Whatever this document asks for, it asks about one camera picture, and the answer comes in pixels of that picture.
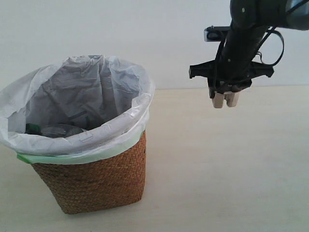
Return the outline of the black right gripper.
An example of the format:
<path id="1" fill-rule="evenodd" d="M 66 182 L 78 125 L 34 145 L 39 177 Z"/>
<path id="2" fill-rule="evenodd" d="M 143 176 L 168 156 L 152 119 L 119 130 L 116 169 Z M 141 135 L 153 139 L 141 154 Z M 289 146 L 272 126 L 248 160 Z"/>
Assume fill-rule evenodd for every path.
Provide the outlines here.
<path id="1" fill-rule="evenodd" d="M 226 38 L 220 41 L 214 60 L 191 65 L 189 77 L 206 77 L 208 80 L 209 97 L 213 99 L 216 91 L 241 91 L 252 84 L 252 79 L 271 77 L 274 69 L 271 65 L 254 62 L 267 27 L 239 29 L 230 26 Z"/>

